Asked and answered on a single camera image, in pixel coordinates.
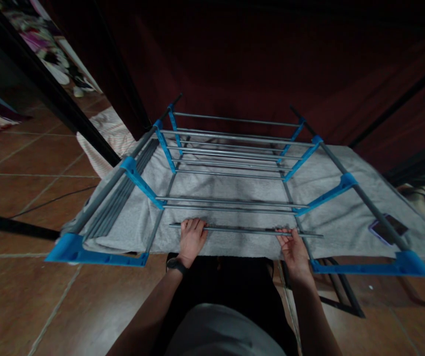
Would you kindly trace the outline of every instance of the black pants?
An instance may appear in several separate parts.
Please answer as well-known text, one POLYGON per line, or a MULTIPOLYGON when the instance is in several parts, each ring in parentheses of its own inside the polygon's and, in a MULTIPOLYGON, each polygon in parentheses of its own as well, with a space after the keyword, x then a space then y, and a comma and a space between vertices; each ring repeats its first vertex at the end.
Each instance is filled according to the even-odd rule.
POLYGON ((248 317, 267 332, 287 355, 297 355, 297 339, 285 318, 280 295, 265 258, 195 259, 180 283, 163 322, 153 355, 163 355, 185 315, 201 303, 221 304, 248 317))

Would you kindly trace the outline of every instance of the clothes drying rack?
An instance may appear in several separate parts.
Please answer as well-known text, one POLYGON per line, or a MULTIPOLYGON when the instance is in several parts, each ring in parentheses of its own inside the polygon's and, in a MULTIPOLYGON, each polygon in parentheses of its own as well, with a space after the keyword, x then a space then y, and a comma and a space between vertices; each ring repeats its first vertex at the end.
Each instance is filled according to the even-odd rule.
MULTIPOLYGON (((105 264, 105 265, 117 265, 117 266, 135 266, 144 267, 153 241, 157 232, 158 226, 161 223, 163 213, 165 209, 190 209, 190 210, 211 210, 211 211, 224 211, 224 212, 243 212, 243 213, 267 213, 267 214, 286 214, 293 215, 295 217, 299 234, 303 237, 305 245, 308 249, 310 256, 311 267, 314 273, 324 274, 372 274, 372 275, 393 275, 393 276, 418 276, 425 277, 425 263, 419 258, 419 256, 412 250, 410 250, 407 243, 401 238, 394 227, 389 223, 385 216, 379 211, 374 205, 371 199, 367 196, 364 190, 359 185, 358 181, 354 176, 349 173, 346 168, 341 164, 339 159, 333 154, 333 152, 323 142, 322 138, 316 134, 311 128, 310 124, 306 119, 298 113, 292 106, 290 106, 292 112, 298 117, 298 123, 278 123, 270 121, 259 121, 259 120, 244 120, 235 118, 224 118, 207 115, 195 115, 188 113, 176 112, 174 106, 181 99, 182 94, 173 101, 164 114, 154 123, 150 131, 148 131, 143 138, 140 140, 135 150, 124 159, 120 165, 120 169, 116 171, 111 180, 106 186, 99 192, 95 199, 89 204, 86 210, 78 217, 74 227, 69 233, 64 234, 46 258, 46 261, 52 262, 76 262, 76 263, 87 263, 87 264, 105 264), (163 120, 168 116, 171 121, 172 130, 163 129, 163 120), (293 127, 295 132, 292 137, 287 140, 277 137, 258 136, 258 135, 245 135, 245 134, 228 134, 221 132, 211 132, 204 130, 194 130, 188 128, 178 128, 176 124, 176 117, 185 116, 201 119, 211 120, 224 120, 232 122, 242 123, 253 123, 263 125, 279 125, 283 127, 293 127), (303 129, 307 129, 311 135, 312 140, 310 143, 297 142, 296 139, 303 129), (176 140, 176 146, 168 145, 166 136, 174 137, 176 140), (191 140, 191 138, 214 138, 233 142, 244 142, 244 145, 236 144, 219 144, 209 142, 197 142, 191 140), (173 173, 167 192, 164 196, 158 196, 155 194, 153 189, 143 180, 141 174, 143 169, 148 164, 150 157, 155 151, 156 147, 160 144, 165 153, 165 157, 173 173), (209 145, 211 149, 198 148, 195 145, 209 145), (268 144, 269 147, 257 147, 257 144, 268 144), (283 148, 276 148, 277 145, 282 145, 283 148), (305 153, 300 156, 287 155, 292 145, 298 145, 306 148, 305 153), (337 182, 337 186, 325 194, 317 197, 311 202, 305 204, 298 204, 292 200, 292 195, 287 186, 287 182, 294 175, 294 173, 311 157, 311 155, 318 149, 322 148, 329 158, 334 162, 336 167, 342 173, 340 181, 337 182), (171 152, 179 151, 180 156, 178 159, 173 158, 171 152), (266 154, 264 151, 273 152, 274 154, 266 154), (209 160, 188 160, 184 159, 184 156, 189 154, 196 154, 200 156, 213 156, 216 158, 214 161, 209 160), (217 158, 225 158, 223 161, 217 160, 217 158), (235 161, 228 161, 227 158, 233 158, 235 161), (237 162, 237 159, 247 160, 246 162, 237 162), (251 164, 250 160, 260 160, 270 162, 270 164, 251 164), (291 168, 283 167, 281 162, 283 160, 295 161, 291 168), (277 175, 273 176, 257 176, 257 175, 246 175, 236 173, 220 173, 220 172, 204 172, 197 170, 180 169, 180 164, 186 165, 207 165, 221 168, 241 168, 252 171, 267 171, 275 172, 277 175), (243 201, 243 200, 227 200, 227 199, 209 199, 209 198, 190 198, 190 197, 172 197, 169 196, 171 188, 174 183, 174 179, 177 174, 208 174, 218 179, 221 177, 239 177, 239 178, 259 178, 259 179, 273 179, 280 180, 285 189, 285 193, 288 199, 288 203, 284 202, 257 202, 257 201, 243 201), (84 228, 85 224, 97 211, 104 199, 109 195, 113 187, 119 181, 121 177, 126 175, 129 179, 125 179, 122 184, 116 190, 117 194, 111 194, 110 200, 104 205, 102 211, 97 214, 95 221, 90 225, 84 236, 80 235, 80 232, 84 228), (144 253, 138 257, 126 256, 126 255, 115 255, 105 254, 100 252, 87 251, 83 248, 83 242, 86 238, 92 236, 102 236, 103 233, 109 231, 112 227, 115 219, 120 213, 125 201, 128 199, 133 188, 138 186, 145 195, 158 207, 158 215, 154 224, 153 231, 149 238, 147 248, 144 253), (399 248, 399 252, 395 254, 395 260, 390 264, 369 264, 369 265, 339 265, 335 261, 331 261, 330 265, 320 264, 319 260, 313 258, 312 252, 307 244, 308 238, 325 238, 320 234, 313 232, 304 231, 300 222, 300 216, 310 212, 318 206, 328 203, 333 198, 340 194, 353 189, 355 193, 361 198, 364 204, 369 208, 376 219, 386 228, 388 231, 387 242, 395 244, 399 248), (213 206, 195 206, 195 205, 178 205, 170 204, 169 201, 179 201, 188 203, 211 203, 213 206), (237 208, 234 206, 263 206, 264 209, 247 209, 237 208)), ((180 228, 179 223, 170 224, 171 228, 180 228)), ((226 231, 226 232, 240 232, 247 234, 265 234, 265 235, 276 235, 275 229, 273 228, 237 228, 227 226, 208 226, 205 229, 212 231, 226 231)))

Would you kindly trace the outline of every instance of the blue plastic joint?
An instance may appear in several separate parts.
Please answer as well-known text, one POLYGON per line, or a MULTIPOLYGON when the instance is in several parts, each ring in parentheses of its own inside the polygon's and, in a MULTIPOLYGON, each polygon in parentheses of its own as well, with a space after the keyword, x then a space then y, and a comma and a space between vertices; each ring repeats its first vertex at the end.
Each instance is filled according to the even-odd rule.
POLYGON ((139 257, 104 254, 86 251, 83 248, 83 237, 73 233, 64 234, 56 246, 46 257, 46 262, 75 262, 82 264, 145 267, 148 253, 139 257))
MULTIPOLYGON (((304 118, 300 118, 300 120, 299 120, 299 123, 300 123, 300 126, 298 126, 297 127, 297 129, 295 130, 295 132, 293 133, 293 136, 292 136, 292 138, 290 138, 290 141, 291 142, 293 142, 293 141, 295 141, 296 139, 297 139, 297 137, 298 137, 298 135, 300 134, 300 132, 301 132, 301 130, 303 130, 303 125, 304 125, 304 122, 305 122, 306 120, 304 119, 304 118)), ((283 148, 283 151, 280 153, 280 156, 281 157, 283 157, 283 156, 285 156, 286 154, 287 154, 287 152, 288 152, 288 150, 290 149, 290 145, 286 145, 284 148, 283 148)), ((282 159, 281 158, 279 158, 278 160, 277 160, 277 163, 280 163, 282 161, 282 159)))
POLYGON ((153 204, 155 204, 161 210, 164 209, 163 205, 166 204, 166 201, 156 199, 157 195, 138 173, 137 163, 132 157, 125 158, 125 160, 120 165, 120 168, 125 169, 125 174, 127 177, 130 178, 130 180, 133 181, 135 185, 145 193, 145 195, 153 202, 153 204))
POLYGON ((288 172, 286 176, 283 177, 283 182, 286 183, 290 180, 290 178, 295 174, 295 172, 298 171, 298 168, 300 168, 303 165, 303 163, 305 163, 306 160, 311 157, 313 152, 315 152, 319 148, 320 142, 323 142, 323 139, 320 136, 315 135, 313 139, 311 140, 311 142, 314 143, 315 145, 306 150, 306 152, 301 157, 301 160, 296 162, 294 166, 292 167, 292 170, 288 172))
MULTIPOLYGON (((168 116, 170 117, 170 121, 171 121, 171 126, 173 127, 174 131, 178 131, 178 126, 176 125, 176 118, 174 117, 173 111, 174 111, 174 105, 170 104, 168 105, 168 116)), ((180 138, 179 135, 175 135, 176 137, 176 144, 178 145, 178 147, 183 147, 183 145, 180 142, 180 138)))
POLYGON ((324 274, 377 274, 393 276, 425 277, 425 263, 413 251, 395 253, 395 261, 387 265, 337 265, 323 266, 311 260, 314 273, 324 274))
POLYGON ((346 173, 341 176, 341 181, 339 185, 330 191, 326 192, 322 196, 316 198, 311 203, 308 204, 309 208, 293 209, 293 212, 296 213, 296 216, 299 217, 303 214, 308 213, 309 211, 319 207, 321 204, 330 201, 333 198, 336 198, 338 195, 343 194, 347 190, 351 189, 353 185, 358 185, 359 183, 354 178, 351 173, 346 173))
POLYGON ((160 130, 163 129, 163 122, 158 119, 153 124, 157 128, 157 137, 158 141, 160 141, 160 144, 162 145, 163 152, 165 153, 165 156, 167 157, 168 164, 170 165, 170 169, 173 172, 173 174, 176 174, 176 168, 174 167, 174 163, 172 161, 171 152, 168 149, 167 140, 165 139, 165 135, 163 135, 160 130))

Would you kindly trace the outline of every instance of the white cloth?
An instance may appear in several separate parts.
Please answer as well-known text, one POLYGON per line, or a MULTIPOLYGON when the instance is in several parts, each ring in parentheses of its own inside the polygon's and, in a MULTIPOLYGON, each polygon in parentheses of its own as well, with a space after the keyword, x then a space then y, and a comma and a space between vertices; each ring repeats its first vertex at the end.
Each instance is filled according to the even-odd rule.
MULTIPOLYGON (((404 234, 403 239, 412 250, 425 260, 425 219, 402 196, 387 185, 379 173, 350 148, 343 146, 329 147, 338 156, 342 164, 354 174, 363 190, 380 211, 391 214, 408 227, 409 230, 404 234)), ((305 149, 306 147, 292 146, 288 155, 301 155, 305 149)), ((187 155, 185 157, 188 160, 211 160, 211 157, 206 156, 187 155)), ((294 161, 287 160, 284 162, 287 166, 291 166, 294 161)), ((264 162, 255 161, 254 163, 260 164, 264 162)), ((182 165, 181 168, 252 174, 251 171, 203 166, 182 165)), ((93 193, 93 197, 102 189, 112 174, 113 172, 101 182, 93 193)), ((263 172, 260 174, 263 176, 278 176, 276 172, 263 172)), ((159 146, 146 166, 142 178, 157 195, 161 196, 166 193, 171 176, 171 170, 165 154, 159 146)), ((288 182, 288 187, 295 203, 307 204, 337 186, 340 176, 340 171, 326 153, 322 149, 318 149, 288 182)), ((217 177, 185 173, 176 175, 170 196, 287 201, 280 180, 217 177)), ((188 205, 186 202, 180 202, 180 204, 188 205)), ((264 208, 263 206, 241 207, 247 209, 264 208)), ((86 240, 84 247, 89 250, 108 253, 145 251, 158 213, 158 208, 136 187, 126 201, 109 234, 86 240)), ((95 217, 96 214, 88 222, 85 229, 95 217)), ((201 217, 212 225, 224 226, 275 228, 286 225, 294 227, 296 225, 295 219, 291 215, 167 209, 163 214, 151 252, 179 252, 180 231, 169 227, 169 224, 180 223, 184 219, 191 217, 201 217)), ((323 239, 307 239, 314 258, 332 256, 395 257, 395 252, 397 251, 395 246, 388 247, 384 245, 369 232, 369 225, 372 224, 375 217, 353 189, 305 214, 301 219, 306 231, 324 235, 323 239)), ((206 256, 268 257, 273 260, 281 257, 280 246, 273 235, 218 231, 209 233, 208 240, 201 254, 206 256)))
MULTIPOLYGON (((119 156, 124 156, 135 143, 135 139, 132 134, 124 125, 113 107, 105 109, 99 114, 91 117, 89 120, 119 156)), ((76 138, 78 139, 79 145, 81 145, 86 153, 95 172, 99 175, 99 177, 105 178, 112 170, 112 166, 100 155, 99 152, 97 152, 97 150, 84 138, 84 136, 77 133, 76 138)))

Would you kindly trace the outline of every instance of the black watch strap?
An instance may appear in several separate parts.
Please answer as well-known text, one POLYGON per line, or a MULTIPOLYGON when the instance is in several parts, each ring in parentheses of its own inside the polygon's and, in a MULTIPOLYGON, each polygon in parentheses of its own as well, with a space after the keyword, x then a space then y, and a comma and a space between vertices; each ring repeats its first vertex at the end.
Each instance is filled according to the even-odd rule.
POLYGON ((180 260, 174 258, 171 259, 167 262, 167 268, 170 269, 177 269, 178 271, 180 271, 183 275, 186 274, 186 272, 188 272, 188 269, 184 266, 184 264, 181 263, 180 260))

